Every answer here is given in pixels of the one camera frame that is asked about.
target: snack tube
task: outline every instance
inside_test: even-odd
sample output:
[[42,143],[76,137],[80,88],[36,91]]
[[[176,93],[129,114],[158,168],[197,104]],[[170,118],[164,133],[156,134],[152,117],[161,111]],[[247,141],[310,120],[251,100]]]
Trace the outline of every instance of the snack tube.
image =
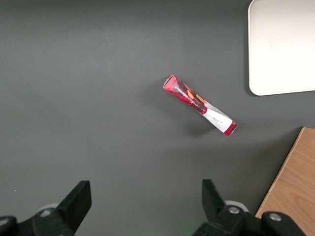
[[232,120],[218,108],[212,106],[175,75],[171,75],[165,81],[163,88],[183,102],[194,107],[225,135],[230,136],[237,127],[238,124],[234,120]]

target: wooden board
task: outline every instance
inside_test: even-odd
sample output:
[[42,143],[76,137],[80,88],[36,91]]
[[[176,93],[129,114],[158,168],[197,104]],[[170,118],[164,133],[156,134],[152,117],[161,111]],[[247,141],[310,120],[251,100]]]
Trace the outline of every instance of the wooden board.
[[315,236],[315,129],[303,127],[256,217],[280,211]]

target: red and white package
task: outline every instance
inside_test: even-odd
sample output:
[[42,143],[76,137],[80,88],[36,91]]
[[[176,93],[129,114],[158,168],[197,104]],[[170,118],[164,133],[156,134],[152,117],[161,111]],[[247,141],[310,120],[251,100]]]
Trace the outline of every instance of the red and white package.
[[218,108],[212,106],[175,75],[171,75],[165,81],[163,88],[183,102],[194,107],[225,135],[230,136],[237,127],[238,124],[234,120]]

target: metal screw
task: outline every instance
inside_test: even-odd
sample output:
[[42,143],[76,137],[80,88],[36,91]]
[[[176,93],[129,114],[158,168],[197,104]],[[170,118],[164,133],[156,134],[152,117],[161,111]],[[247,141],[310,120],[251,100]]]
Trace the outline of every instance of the metal screw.
[[281,221],[281,216],[279,216],[278,214],[275,214],[275,213],[271,213],[269,215],[270,219],[274,220],[274,221]]
[[234,206],[230,207],[230,208],[228,209],[228,211],[231,212],[232,214],[238,214],[238,213],[240,213],[240,210],[239,210],[238,208],[234,207]]
[[3,219],[3,220],[0,220],[0,226],[5,225],[5,224],[8,223],[8,222],[9,222],[9,219],[8,219],[8,218]]
[[41,217],[45,217],[45,216],[47,216],[47,215],[50,215],[50,213],[51,213],[51,211],[48,210],[48,209],[46,209],[46,210],[44,210],[44,211],[40,214],[40,216],[41,216]]

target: red wrapper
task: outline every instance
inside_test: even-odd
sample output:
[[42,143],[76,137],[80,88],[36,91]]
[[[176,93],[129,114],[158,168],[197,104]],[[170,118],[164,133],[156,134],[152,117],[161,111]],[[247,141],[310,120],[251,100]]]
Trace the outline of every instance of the red wrapper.
[[175,75],[171,75],[165,81],[163,88],[178,99],[194,107],[225,135],[230,136],[237,127],[238,124],[235,121],[218,108],[212,106]]

